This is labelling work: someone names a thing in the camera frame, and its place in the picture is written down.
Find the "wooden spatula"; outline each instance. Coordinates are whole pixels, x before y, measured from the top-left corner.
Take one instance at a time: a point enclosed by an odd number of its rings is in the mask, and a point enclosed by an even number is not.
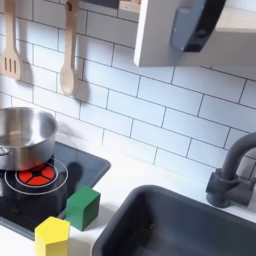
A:
[[[68,0],[66,3],[66,46],[64,66],[60,73],[60,83],[66,96],[75,91],[75,46],[76,46],[76,14],[79,5],[76,0]]]
[[[2,74],[21,78],[21,59],[16,48],[16,0],[5,0],[6,49],[1,56]]]

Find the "black stovetop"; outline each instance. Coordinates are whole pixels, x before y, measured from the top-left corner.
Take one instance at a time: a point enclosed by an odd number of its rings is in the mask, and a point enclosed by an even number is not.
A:
[[[66,200],[81,186],[93,187],[110,163],[56,143],[54,156],[31,171],[0,171],[0,224],[30,239],[49,216],[65,217]]]

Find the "wooden block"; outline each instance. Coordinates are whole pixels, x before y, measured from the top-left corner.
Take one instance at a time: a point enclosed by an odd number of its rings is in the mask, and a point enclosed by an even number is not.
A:
[[[100,193],[82,187],[67,200],[66,219],[83,231],[99,214]]]
[[[36,256],[68,256],[70,223],[49,217],[35,229]]]

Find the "faucet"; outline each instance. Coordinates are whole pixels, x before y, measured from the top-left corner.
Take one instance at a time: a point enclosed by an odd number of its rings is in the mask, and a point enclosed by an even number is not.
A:
[[[212,173],[207,185],[206,198],[211,205],[218,208],[227,208],[231,202],[249,205],[256,179],[245,184],[236,172],[244,154],[253,148],[256,148],[256,133],[244,136],[231,147],[223,167]]]

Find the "sink basin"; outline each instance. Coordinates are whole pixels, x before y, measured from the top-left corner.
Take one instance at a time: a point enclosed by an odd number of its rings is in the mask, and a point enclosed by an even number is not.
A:
[[[255,256],[256,225],[173,193],[143,186],[128,196],[93,256]]]

